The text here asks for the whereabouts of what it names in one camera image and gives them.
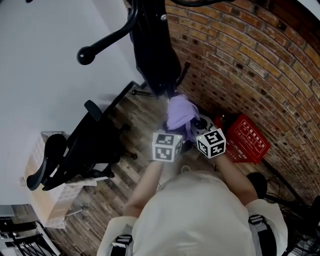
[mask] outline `person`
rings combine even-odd
[[[252,182],[225,154],[214,160],[220,177],[185,171],[158,190],[164,163],[151,162],[123,216],[109,222],[97,256],[282,255],[288,230],[279,206],[259,198]],[[258,230],[253,231],[258,219]],[[257,233],[261,220],[271,237],[257,236],[263,234]]]

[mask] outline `red box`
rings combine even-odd
[[[258,164],[270,144],[249,117],[241,114],[225,134],[226,155],[236,163]]]

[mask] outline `white shirt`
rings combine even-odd
[[[258,199],[245,207],[218,177],[184,172],[161,186],[138,219],[112,219],[97,255],[110,255],[110,244],[129,225],[134,256],[255,256],[252,214],[266,218],[282,255],[288,230],[277,204]]]

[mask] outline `floor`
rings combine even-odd
[[[126,202],[133,192],[139,178],[144,173],[148,161],[152,159],[152,134],[157,131],[166,119],[167,100],[164,97],[128,95],[111,113],[111,119],[116,127],[129,124],[131,130],[122,135],[122,142],[127,149],[137,153],[138,159],[132,160],[124,156],[113,167],[115,177],[99,181],[97,186],[86,186],[77,197],[75,204],[82,205],[84,210],[66,217],[66,229],[46,228],[50,237],[56,241],[57,247],[67,255],[79,255],[81,250],[86,256],[95,256],[103,238],[108,222],[122,214]],[[160,183],[168,180],[179,172],[182,165],[189,165],[192,170],[213,171],[215,165],[192,148],[181,154],[173,164],[166,164]],[[261,172],[267,179],[275,182],[268,183],[268,191],[290,199],[291,195],[282,188],[279,191],[277,179],[262,165],[238,164],[245,174]],[[35,218],[28,206],[17,206],[16,221],[32,221]]]

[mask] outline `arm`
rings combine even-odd
[[[138,218],[147,202],[156,194],[164,163],[153,161],[146,168],[143,176],[129,199],[123,216]]]
[[[244,206],[258,199],[257,192],[250,180],[225,154],[215,157],[215,162],[226,185]]]

